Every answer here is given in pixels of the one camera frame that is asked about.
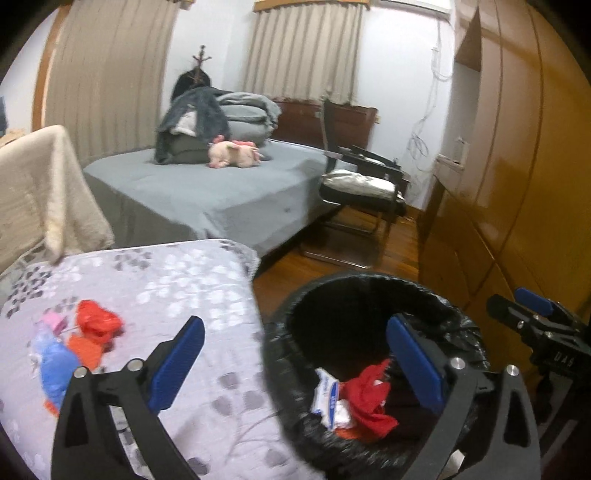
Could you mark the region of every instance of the dark coat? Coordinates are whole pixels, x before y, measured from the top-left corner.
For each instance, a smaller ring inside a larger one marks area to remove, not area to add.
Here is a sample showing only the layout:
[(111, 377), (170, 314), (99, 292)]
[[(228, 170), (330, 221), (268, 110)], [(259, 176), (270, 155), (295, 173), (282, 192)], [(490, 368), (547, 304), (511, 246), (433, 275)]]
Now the dark coat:
[(208, 144), (218, 135), (230, 138), (228, 121), (216, 99), (225, 93), (229, 92), (213, 87), (198, 87), (175, 98), (156, 129), (156, 163), (165, 164), (171, 160), (170, 143), (174, 135), (170, 133), (170, 129), (176, 126), (189, 109), (197, 111), (195, 137), (198, 140)]

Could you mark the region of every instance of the white cable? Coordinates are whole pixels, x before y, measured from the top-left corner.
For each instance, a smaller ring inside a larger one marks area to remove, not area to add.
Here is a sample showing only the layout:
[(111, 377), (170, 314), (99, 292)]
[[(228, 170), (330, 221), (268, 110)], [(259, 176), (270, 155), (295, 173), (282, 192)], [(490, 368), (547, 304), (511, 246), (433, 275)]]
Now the white cable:
[(431, 115), (435, 111), (435, 108), (437, 107), (437, 98), (439, 95), (439, 82), (448, 82), (452, 78), (452, 75), (441, 75), (441, 48), (441, 20), (438, 19), (437, 42), (431, 50), (431, 74), (433, 75), (433, 79), (431, 80), (431, 86), (429, 87), (429, 94), (427, 96), (425, 113), (413, 125), (405, 152), (405, 155), (409, 154), (412, 158), (415, 170), (423, 174), (421, 176), (414, 173), (411, 175), (411, 184), (407, 192), (407, 201), (409, 202), (412, 202), (413, 200), (418, 198), (421, 191), (423, 190), (423, 186), (429, 181), (429, 176), (425, 174), (431, 173), (433, 171), (432, 166), (429, 168), (424, 168), (420, 165), (421, 159), (429, 158), (430, 156), (429, 147), (426, 144), (426, 142), (421, 138), (421, 134), (423, 133), (423, 129), (425, 127), (425, 124), (427, 123), (427, 120), (431, 117)]

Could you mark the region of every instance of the metal screw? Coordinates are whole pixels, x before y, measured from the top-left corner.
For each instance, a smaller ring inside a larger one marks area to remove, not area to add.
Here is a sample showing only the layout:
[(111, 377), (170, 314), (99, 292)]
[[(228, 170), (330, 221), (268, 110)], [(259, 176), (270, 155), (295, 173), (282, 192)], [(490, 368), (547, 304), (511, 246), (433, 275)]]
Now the metal screw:
[(466, 367), (466, 362), (458, 356), (452, 358), (449, 361), (449, 364), (452, 366), (452, 368), (455, 368), (456, 370), (463, 370)]
[(86, 367), (78, 367), (76, 368), (76, 370), (74, 370), (74, 376), (76, 378), (83, 378), (86, 376), (87, 373), (88, 370), (86, 369)]
[(519, 375), (519, 369), (515, 365), (507, 365), (505, 370), (507, 370), (507, 373), (512, 377)]
[(131, 372), (137, 372), (138, 370), (142, 370), (142, 367), (144, 366), (144, 361), (140, 358), (134, 358), (133, 360), (130, 360), (129, 362), (127, 362), (127, 370), (131, 371)]

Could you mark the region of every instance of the red garbage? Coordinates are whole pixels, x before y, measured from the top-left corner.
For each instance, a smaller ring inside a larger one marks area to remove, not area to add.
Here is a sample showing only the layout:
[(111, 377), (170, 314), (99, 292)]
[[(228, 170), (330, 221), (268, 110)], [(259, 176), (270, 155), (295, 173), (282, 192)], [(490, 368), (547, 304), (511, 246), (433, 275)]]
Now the red garbage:
[(123, 321), (93, 300), (81, 300), (76, 311), (76, 323), (82, 335), (94, 343), (109, 343), (121, 330)]
[(386, 415), (384, 410), (390, 393), (390, 383), (383, 381), (389, 362), (384, 360), (379, 365), (370, 365), (360, 376), (340, 385), (340, 398), (349, 401), (351, 416), (366, 433), (357, 437), (382, 439), (398, 426), (398, 420)]

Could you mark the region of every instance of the bed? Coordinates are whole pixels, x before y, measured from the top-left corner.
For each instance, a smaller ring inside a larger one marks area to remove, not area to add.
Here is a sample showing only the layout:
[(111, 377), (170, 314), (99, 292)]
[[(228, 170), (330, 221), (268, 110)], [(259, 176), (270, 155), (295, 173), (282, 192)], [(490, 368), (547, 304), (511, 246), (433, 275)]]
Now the bed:
[[(172, 408), (160, 414), (202, 479), (323, 478), (283, 440), (265, 389), (262, 327), (250, 286), (257, 266), (253, 250), (227, 240), (113, 249), (67, 257), (53, 267), (29, 265), (0, 312), (0, 422), (37, 478), (50, 478), (56, 419), (43, 407), (39, 377), (32, 376), (33, 323), (51, 310), (72, 327), (83, 299), (125, 322), (124, 334), (103, 356), (107, 371), (146, 358), (190, 315), (203, 319), (203, 350)], [(117, 427), (132, 466), (147, 476), (126, 425)]]
[(318, 188), (322, 150), (270, 140), (254, 168), (157, 165), (154, 150), (84, 169), (118, 247), (229, 238), (266, 255), (330, 211)]

